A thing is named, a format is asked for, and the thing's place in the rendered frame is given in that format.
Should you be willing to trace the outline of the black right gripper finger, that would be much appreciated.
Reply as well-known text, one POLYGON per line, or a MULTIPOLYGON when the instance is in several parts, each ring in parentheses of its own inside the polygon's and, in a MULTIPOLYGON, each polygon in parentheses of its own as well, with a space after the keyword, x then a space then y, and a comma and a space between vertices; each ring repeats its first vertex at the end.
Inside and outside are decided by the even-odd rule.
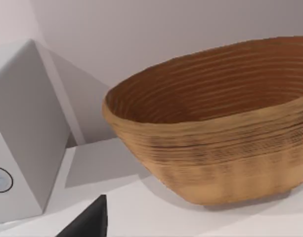
POLYGON ((107 237, 107 196, 100 195, 55 237, 107 237))

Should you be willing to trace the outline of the pale microwave oven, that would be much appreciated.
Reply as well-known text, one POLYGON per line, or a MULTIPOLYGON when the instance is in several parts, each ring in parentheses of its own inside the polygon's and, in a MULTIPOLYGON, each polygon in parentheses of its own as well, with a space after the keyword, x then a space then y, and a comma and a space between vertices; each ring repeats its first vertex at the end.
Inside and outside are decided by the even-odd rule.
POLYGON ((13 177, 0 223, 43 214, 69 135, 35 43, 0 45, 0 167, 13 177))

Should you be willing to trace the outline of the brown woven basket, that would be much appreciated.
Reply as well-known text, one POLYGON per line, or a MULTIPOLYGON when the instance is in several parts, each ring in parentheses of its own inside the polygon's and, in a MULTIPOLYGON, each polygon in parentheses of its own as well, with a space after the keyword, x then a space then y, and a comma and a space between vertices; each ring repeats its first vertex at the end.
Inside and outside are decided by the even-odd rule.
POLYGON ((303 36, 179 56, 111 88, 102 114, 186 201, 262 198, 303 183, 303 36))

